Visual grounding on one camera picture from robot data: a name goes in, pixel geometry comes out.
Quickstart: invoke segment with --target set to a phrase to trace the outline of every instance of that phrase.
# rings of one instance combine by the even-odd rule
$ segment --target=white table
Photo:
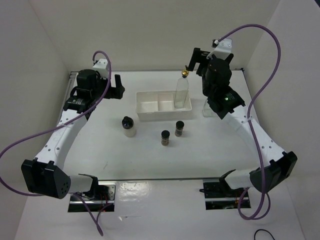
[[[218,177],[231,169],[257,166],[245,144],[219,118],[204,118],[201,79],[189,76],[193,119],[185,120],[185,136],[174,136],[175,121],[139,122],[135,95],[142,91],[174,90],[180,73],[120,72],[123,99],[106,99],[76,138],[65,163],[68,174],[86,173],[101,180]],[[241,71],[233,71],[231,86],[245,102],[249,91]],[[121,120],[133,118],[137,134],[127,138]],[[161,131],[171,132],[170,145],[161,145]],[[282,183],[270,192],[269,215],[242,220],[236,209],[206,210],[201,180],[117,183],[115,211],[100,219],[105,239],[111,240],[250,240],[258,228],[276,239],[303,240],[287,189]],[[260,193],[249,191],[253,213]],[[67,213],[69,198],[27,199],[16,240],[103,239],[88,213]],[[261,233],[259,240],[270,239]]]

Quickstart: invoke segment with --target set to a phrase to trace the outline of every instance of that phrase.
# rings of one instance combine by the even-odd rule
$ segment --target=white container
[[[141,121],[191,119],[192,106],[189,93],[184,108],[175,108],[175,95],[175,91],[137,92],[135,112]]]

